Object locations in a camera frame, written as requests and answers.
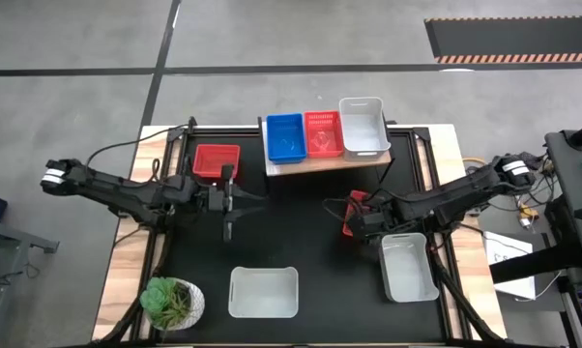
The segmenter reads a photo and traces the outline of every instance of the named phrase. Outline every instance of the concrete floor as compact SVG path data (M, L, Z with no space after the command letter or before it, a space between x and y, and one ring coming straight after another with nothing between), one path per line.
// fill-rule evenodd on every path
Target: concrete floor
M0 1L0 69L153 67L170 0ZM582 15L582 0L184 0L167 66L432 63L422 20ZM93 329L117 219L82 198L42 193L48 159L85 160L137 136L151 76L0 77L0 196L9 225L61 241L32 252L5 332L9 347L84 343ZM166 76L153 124L253 124L257 116L336 108L378 96L398 123L453 123L464 156L543 152L547 131L582 126L582 70ZM94 165L127 175L133 148ZM486 211L482 226L523 233ZM538 232L547 232L540 221ZM503 304L509 336L566 344L555 312ZM524 323L534 320L536 326ZM542 335L542 330L555 333Z

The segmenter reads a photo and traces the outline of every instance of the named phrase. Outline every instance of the black floor mat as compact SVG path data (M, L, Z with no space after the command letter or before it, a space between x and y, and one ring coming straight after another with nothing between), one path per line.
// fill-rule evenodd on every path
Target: black floor mat
M582 16L431 18L438 63L582 62Z

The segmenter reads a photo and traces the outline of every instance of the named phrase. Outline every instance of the table leg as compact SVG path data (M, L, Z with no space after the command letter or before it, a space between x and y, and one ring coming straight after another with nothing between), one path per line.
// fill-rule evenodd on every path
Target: table leg
M582 267L582 251L568 243L515 257L490 266L494 283L559 271L568 267Z

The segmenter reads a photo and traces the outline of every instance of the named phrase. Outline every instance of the red basket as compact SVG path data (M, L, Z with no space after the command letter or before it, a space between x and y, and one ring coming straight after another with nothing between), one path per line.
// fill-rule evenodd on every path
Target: red basket
M222 166L233 164L233 178L240 162L238 145L200 144L196 146L192 172L202 178L220 178Z
M331 158L342 154L338 111L307 111L304 113L304 124L309 157Z
M362 200L366 196L368 196L368 193L364 192L364 191L352 190L350 196L351 196L351 198L355 198L356 200L359 200L360 202L362 202ZM352 212L353 212L353 207L351 206L351 204L347 204L347 210L345 211L345 221L349 217L351 217ZM349 237L353 237L353 232L351 232L351 229L349 227L347 227L346 223L342 224L342 234L349 236Z

